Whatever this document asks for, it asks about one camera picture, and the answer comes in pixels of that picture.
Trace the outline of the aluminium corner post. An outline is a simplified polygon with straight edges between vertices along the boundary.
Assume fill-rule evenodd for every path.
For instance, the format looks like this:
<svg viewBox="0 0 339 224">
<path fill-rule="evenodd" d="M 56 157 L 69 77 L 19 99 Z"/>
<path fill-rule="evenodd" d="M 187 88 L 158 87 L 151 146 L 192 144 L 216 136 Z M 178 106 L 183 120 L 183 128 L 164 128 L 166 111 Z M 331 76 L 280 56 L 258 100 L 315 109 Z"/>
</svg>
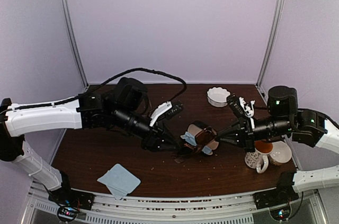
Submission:
<svg viewBox="0 0 339 224">
<path fill-rule="evenodd" d="M 71 18 L 71 14 L 70 14 L 68 0 L 61 0 L 61 6 L 62 6 L 62 9 L 63 9 L 64 20 L 65 20 L 65 25 L 66 25 L 66 32 L 67 32 L 72 56 L 73 56 L 74 61 L 75 61 L 75 66 L 76 66 L 77 72 L 79 73 L 83 87 L 88 88 L 89 84 L 88 84 L 88 80 L 87 80 L 87 77 L 85 75 L 83 63 L 81 61 L 81 57 L 80 57 L 80 54 L 79 54 L 79 49 L 78 49 L 78 45 L 77 45 L 77 41 L 76 41 L 76 36 L 75 36 L 75 31 L 74 31 L 74 27 L 73 27 L 73 23 L 72 23 L 72 18 Z"/>
<path fill-rule="evenodd" d="M 275 8 L 273 13 L 272 24 L 270 28 L 269 38 L 267 41 L 267 45 L 265 48 L 264 58 L 261 65 L 260 73 L 258 75 L 258 79 L 256 82 L 257 88 L 262 88 L 264 76 L 268 69 L 269 61 L 271 58 L 271 54 L 273 52 L 276 36 L 278 33 L 279 23 L 282 17 L 283 8 L 284 8 L 285 0 L 275 0 Z"/>
</svg>

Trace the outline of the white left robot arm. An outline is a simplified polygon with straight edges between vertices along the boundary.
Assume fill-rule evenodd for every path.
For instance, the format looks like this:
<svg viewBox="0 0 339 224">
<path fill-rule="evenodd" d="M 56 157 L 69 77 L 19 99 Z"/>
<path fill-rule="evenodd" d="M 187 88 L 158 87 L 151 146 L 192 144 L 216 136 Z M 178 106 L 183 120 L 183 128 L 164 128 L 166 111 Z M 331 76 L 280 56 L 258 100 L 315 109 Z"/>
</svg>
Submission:
<svg viewBox="0 0 339 224">
<path fill-rule="evenodd" d="M 134 78 L 123 77 L 105 93 L 86 92 L 74 98 L 32 105 L 1 103 L 1 160 L 20 165 L 65 205 L 76 201 L 68 176 L 47 164 L 25 141 L 30 132 L 52 129 L 94 129 L 117 127 L 141 139 L 142 149 L 172 151 L 179 147 L 162 119 L 171 119 L 183 110 L 181 102 L 160 104 L 146 117 L 137 113 L 140 104 L 149 105 L 148 89 Z"/>
</svg>

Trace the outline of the aluminium right corner post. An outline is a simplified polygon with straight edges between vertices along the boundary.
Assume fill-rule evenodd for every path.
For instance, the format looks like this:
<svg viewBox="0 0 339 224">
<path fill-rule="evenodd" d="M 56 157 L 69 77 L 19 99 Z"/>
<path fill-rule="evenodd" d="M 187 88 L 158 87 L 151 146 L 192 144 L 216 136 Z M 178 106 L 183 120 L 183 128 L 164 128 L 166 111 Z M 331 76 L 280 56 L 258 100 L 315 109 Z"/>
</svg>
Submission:
<svg viewBox="0 0 339 224">
<path fill-rule="evenodd" d="M 261 65 L 260 73 L 258 75 L 258 79 L 256 82 L 257 88 L 262 88 L 264 76 L 268 69 L 269 61 L 271 58 L 271 54 L 273 52 L 276 36 L 278 33 L 279 23 L 282 17 L 283 8 L 284 8 L 285 0 L 275 0 L 275 8 L 273 13 L 272 24 L 270 28 L 269 38 L 267 41 L 267 45 L 265 48 L 264 58 Z"/>
</svg>

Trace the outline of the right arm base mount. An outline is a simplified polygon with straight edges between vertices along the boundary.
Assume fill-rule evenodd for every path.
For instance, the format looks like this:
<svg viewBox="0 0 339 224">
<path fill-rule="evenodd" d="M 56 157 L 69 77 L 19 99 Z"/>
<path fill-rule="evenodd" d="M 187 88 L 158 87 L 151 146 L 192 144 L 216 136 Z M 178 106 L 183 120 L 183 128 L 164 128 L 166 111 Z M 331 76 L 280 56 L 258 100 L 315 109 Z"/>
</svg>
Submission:
<svg viewBox="0 0 339 224">
<path fill-rule="evenodd" d="M 256 192 L 253 194 L 256 208 L 269 208 L 273 220 L 283 223 L 290 221 L 299 211 L 304 201 L 304 192 L 301 193 L 300 203 L 295 211 L 292 210 L 291 202 L 299 199 L 299 194 L 294 191 L 294 172 L 280 174 L 276 188 Z"/>
</svg>

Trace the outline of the white cream bowl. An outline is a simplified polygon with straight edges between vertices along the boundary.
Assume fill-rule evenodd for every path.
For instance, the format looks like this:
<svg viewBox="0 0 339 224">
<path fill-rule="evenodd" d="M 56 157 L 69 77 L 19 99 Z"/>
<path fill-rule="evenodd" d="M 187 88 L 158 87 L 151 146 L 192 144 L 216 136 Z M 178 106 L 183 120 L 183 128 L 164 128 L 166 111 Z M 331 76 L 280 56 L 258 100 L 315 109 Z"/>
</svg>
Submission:
<svg viewBox="0 0 339 224">
<path fill-rule="evenodd" d="M 292 158 L 290 147 L 283 141 L 277 141 L 273 144 L 272 152 L 269 154 L 269 161 L 272 165 L 281 166 L 286 164 Z"/>
</svg>

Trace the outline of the aluminium front frame rail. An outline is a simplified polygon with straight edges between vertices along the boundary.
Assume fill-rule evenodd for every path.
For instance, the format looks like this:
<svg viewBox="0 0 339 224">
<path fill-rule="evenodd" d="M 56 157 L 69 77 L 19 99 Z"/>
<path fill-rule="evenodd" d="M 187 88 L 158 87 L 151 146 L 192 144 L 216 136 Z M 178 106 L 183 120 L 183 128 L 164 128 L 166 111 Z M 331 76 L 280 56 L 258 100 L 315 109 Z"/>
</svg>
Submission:
<svg viewBox="0 0 339 224">
<path fill-rule="evenodd" d="M 70 223 L 329 223 L 317 191 L 304 192 L 287 204 L 292 219 L 273 219 L 270 208 L 258 209 L 251 192 L 194 198 L 142 198 L 126 196 L 116 200 L 95 193 L 91 210 L 80 210 Z M 42 184 L 33 181 L 19 223 L 63 223 L 58 205 L 48 200 Z"/>
</svg>

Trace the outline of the white patterned mug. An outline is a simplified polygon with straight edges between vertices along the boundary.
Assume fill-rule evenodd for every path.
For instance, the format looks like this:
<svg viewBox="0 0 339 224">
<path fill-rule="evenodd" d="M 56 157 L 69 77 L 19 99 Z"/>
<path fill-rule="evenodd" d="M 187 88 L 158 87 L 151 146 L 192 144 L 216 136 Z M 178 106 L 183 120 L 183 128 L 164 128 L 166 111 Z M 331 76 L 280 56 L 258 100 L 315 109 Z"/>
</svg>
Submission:
<svg viewBox="0 0 339 224">
<path fill-rule="evenodd" d="M 255 169 L 258 174 L 263 174 L 269 166 L 269 155 L 273 150 L 273 143 L 264 140 L 255 141 L 255 151 L 246 153 L 244 162 L 247 167 Z"/>
</svg>

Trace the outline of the aluminium left corner post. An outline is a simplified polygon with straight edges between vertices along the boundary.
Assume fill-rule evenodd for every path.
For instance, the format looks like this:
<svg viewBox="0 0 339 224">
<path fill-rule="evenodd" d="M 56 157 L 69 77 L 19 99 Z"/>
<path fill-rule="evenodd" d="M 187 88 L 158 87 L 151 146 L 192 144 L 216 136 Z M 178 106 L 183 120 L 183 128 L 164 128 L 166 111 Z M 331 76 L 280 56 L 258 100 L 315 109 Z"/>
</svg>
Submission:
<svg viewBox="0 0 339 224">
<path fill-rule="evenodd" d="M 76 36 L 75 36 L 75 31 L 74 31 L 74 27 L 73 27 L 73 23 L 72 23 L 72 18 L 71 18 L 71 14 L 70 14 L 68 0 L 61 0 L 61 6 L 62 6 L 62 9 L 63 9 L 64 20 L 65 20 L 65 25 L 66 25 L 66 32 L 67 32 L 72 56 L 73 56 L 74 61 L 75 61 L 75 66 L 76 66 L 77 72 L 79 73 L 83 87 L 88 88 L 89 84 L 88 84 L 88 80 L 87 80 L 87 77 L 85 75 L 83 63 L 81 61 L 81 57 L 80 57 L 80 54 L 79 54 L 79 49 L 78 49 L 78 45 L 77 45 L 77 41 L 76 41 Z"/>
</svg>

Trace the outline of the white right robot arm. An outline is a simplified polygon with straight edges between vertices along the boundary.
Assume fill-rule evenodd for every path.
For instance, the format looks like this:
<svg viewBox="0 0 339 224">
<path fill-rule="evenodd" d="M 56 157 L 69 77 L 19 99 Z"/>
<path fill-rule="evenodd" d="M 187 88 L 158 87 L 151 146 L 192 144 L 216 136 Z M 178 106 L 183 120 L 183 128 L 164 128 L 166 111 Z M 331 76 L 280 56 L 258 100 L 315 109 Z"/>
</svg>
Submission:
<svg viewBox="0 0 339 224">
<path fill-rule="evenodd" d="M 269 116 L 255 120 L 250 108 L 236 95 L 227 97 L 228 106 L 237 120 L 217 133 L 216 140 L 254 152 L 255 142 L 277 136 L 288 136 L 292 141 L 310 147 L 324 148 L 338 153 L 338 124 L 328 115 L 316 110 L 298 107 L 297 90 L 274 86 L 268 91 Z M 295 193 L 338 186 L 338 166 L 313 171 L 284 172 L 271 198 L 283 203 Z"/>
</svg>

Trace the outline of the white scalloped ceramic dish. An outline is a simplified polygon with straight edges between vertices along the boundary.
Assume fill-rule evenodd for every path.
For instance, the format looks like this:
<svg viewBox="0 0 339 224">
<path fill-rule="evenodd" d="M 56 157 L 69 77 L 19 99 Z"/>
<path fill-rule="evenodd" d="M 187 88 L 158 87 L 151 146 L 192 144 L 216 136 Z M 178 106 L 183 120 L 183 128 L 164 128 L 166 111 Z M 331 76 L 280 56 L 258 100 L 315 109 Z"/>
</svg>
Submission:
<svg viewBox="0 0 339 224">
<path fill-rule="evenodd" d="M 208 103 L 214 107 L 225 107 L 228 104 L 228 96 L 230 96 L 230 92 L 222 87 L 213 87 L 207 91 Z"/>
</svg>

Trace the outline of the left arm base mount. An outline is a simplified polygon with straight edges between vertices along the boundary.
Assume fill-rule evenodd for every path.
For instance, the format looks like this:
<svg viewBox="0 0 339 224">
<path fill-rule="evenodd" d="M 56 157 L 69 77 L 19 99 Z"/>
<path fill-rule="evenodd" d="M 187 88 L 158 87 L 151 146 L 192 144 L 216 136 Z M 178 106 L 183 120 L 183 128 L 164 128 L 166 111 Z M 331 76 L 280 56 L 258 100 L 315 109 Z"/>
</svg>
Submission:
<svg viewBox="0 0 339 224">
<path fill-rule="evenodd" d="M 68 175 L 61 173 L 61 188 L 51 191 L 47 190 L 48 200 L 54 202 L 59 208 L 57 209 L 57 218 L 62 223 L 70 223 L 74 221 L 81 210 L 91 210 L 95 195 L 89 192 L 73 190 L 70 187 Z"/>
</svg>

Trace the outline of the light blue cloth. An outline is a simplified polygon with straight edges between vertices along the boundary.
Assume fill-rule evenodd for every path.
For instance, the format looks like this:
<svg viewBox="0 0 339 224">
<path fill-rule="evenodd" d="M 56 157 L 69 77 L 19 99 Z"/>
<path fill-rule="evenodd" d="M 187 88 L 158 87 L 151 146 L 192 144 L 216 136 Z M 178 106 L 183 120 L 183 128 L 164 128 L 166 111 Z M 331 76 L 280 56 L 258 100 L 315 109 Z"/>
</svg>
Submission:
<svg viewBox="0 0 339 224">
<path fill-rule="evenodd" d="M 141 183 L 139 178 L 120 164 L 115 164 L 97 181 L 104 184 L 117 200 L 132 193 Z"/>
<path fill-rule="evenodd" d="M 197 142 L 195 140 L 195 136 L 190 134 L 189 132 L 185 132 L 184 135 L 180 135 L 180 138 L 183 139 L 185 142 L 187 142 L 189 145 L 196 147 L 197 146 Z M 204 146 L 202 148 L 202 152 L 206 155 L 212 155 L 212 149 L 208 146 Z"/>
</svg>

